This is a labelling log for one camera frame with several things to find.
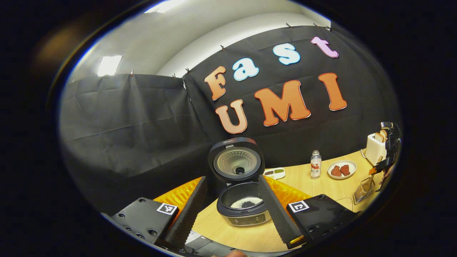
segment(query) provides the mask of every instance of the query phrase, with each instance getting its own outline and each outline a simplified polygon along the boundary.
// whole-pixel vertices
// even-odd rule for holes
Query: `orange letter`
[[[230,107],[235,109],[236,111],[236,116],[238,116],[239,124],[238,126],[234,126],[230,122],[229,114],[227,113],[227,110],[229,109],[226,105],[221,106],[216,109],[216,113],[219,115],[219,118],[221,119],[222,126],[224,127],[225,131],[231,133],[231,134],[239,134],[243,131],[246,130],[248,127],[248,121],[246,120],[246,116],[244,115],[243,108],[241,105],[243,104],[243,100],[238,99],[233,101],[230,104]]]
[[[319,80],[327,87],[327,92],[330,97],[329,108],[332,111],[338,111],[347,106],[347,102],[344,101],[343,96],[341,95],[338,83],[336,83],[336,78],[337,76],[335,73],[324,73],[319,76]]]
[[[219,66],[205,78],[205,82],[208,83],[209,88],[213,93],[213,100],[216,100],[225,94],[225,88],[221,88],[221,86],[225,85],[225,78],[222,74],[218,75],[220,73],[225,73],[225,68],[223,66]]]
[[[284,83],[282,89],[282,98],[279,98],[270,89],[264,88],[257,91],[254,96],[260,100],[263,112],[265,113],[265,126],[276,125],[279,122],[273,115],[273,111],[283,120],[287,121],[289,115],[289,106],[292,109],[290,118],[298,120],[308,118],[311,112],[306,108],[300,92],[300,82],[298,80],[291,80]]]

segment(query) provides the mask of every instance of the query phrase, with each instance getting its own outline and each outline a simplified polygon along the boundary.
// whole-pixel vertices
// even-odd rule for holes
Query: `fluorescent light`
[[[122,56],[104,56],[101,58],[100,66],[98,66],[98,76],[114,75],[117,67],[121,62]]]
[[[177,6],[178,4],[184,2],[185,0],[167,0],[159,3],[158,5],[150,8],[149,10],[145,11],[144,13],[150,13],[150,12],[166,12],[170,10],[171,8]]]

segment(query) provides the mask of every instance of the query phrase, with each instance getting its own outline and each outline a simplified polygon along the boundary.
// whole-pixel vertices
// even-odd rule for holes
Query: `black fabric backdrop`
[[[330,58],[312,44],[315,36],[327,40],[339,57]],[[283,43],[296,48],[298,63],[278,61],[272,49]],[[232,65],[241,58],[251,58],[260,69],[255,77],[233,78]],[[213,101],[204,79],[219,66],[226,69],[226,92]],[[318,80],[328,72],[338,76],[348,104],[343,110],[329,109],[327,90]],[[301,82],[311,116],[264,126],[254,93],[269,88],[281,97],[284,82],[290,80]],[[237,99],[244,102],[248,127],[233,135],[225,132],[214,110]],[[237,125],[234,109],[229,107],[228,114]],[[379,131],[381,121],[400,122],[400,117],[380,64],[343,30],[301,26],[236,42],[183,79],[126,74],[75,81],[62,95],[59,127],[70,174],[99,211],[112,215],[139,197],[155,198],[199,176],[209,179],[207,206],[225,186],[210,173],[207,155],[212,145],[225,139],[252,138],[266,167],[292,166],[309,163],[313,150],[320,150],[325,160],[365,148],[367,135]]]
[[[334,59],[325,55],[310,42],[313,37],[326,40],[339,57]],[[284,65],[279,62],[272,50],[283,43],[296,48],[301,56],[298,63]],[[260,71],[254,77],[236,81],[232,65],[241,58],[251,58]],[[223,74],[226,92],[213,101],[204,79],[219,66],[226,69]],[[319,75],[328,72],[338,76],[337,83],[347,101],[343,110],[329,109],[329,95],[318,79]],[[366,147],[367,136],[380,130],[380,122],[400,120],[393,87],[379,63],[346,34],[329,32],[323,27],[285,27],[256,34],[213,54],[183,78],[203,129],[211,140],[252,138],[260,146],[267,167],[309,163],[313,150],[319,150],[323,159],[352,153]],[[254,93],[269,88],[282,97],[283,84],[290,80],[300,81],[303,100],[311,116],[286,122],[280,119],[277,125],[264,126],[262,105]],[[237,125],[235,110],[230,107],[237,99],[243,100],[248,127],[234,135],[223,129],[214,110],[228,106],[230,120]]]
[[[75,81],[62,95],[59,122],[69,172],[101,212],[113,215],[139,197],[155,198],[200,176],[209,176],[206,204],[224,186],[209,173],[212,143],[182,79]]]

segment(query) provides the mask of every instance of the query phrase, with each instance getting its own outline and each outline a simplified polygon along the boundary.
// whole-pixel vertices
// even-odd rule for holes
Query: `white wall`
[[[168,61],[157,75],[182,77],[186,68],[192,69],[197,64],[221,50],[244,38],[272,29],[300,25],[329,26],[330,20],[302,7],[308,15],[296,13],[267,13],[243,18],[219,27],[195,40]]]

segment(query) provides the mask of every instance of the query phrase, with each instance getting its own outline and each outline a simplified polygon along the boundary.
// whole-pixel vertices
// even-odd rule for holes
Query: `wooden table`
[[[340,160],[351,160],[355,162],[357,164],[357,170],[347,179],[336,180],[328,175],[327,169],[332,163]],[[363,158],[360,151],[339,158],[324,160],[321,166],[319,179],[311,179],[311,165],[305,164],[284,167],[286,176],[278,181],[311,196],[326,194],[353,212],[365,210],[379,194],[374,191],[380,187],[378,183],[383,176],[382,172],[376,174],[373,179],[376,184],[373,192],[359,204],[353,204],[352,196],[355,190],[363,179],[369,177],[368,170],[373,167],[367,159]],[[240,250],[253,252],[287,251],[287,246],[282,242],[272,221],[249,227],[232,226],[218,213],[216,202],[217,200],[198,214],[192,228],[193,231],[213,241]]]

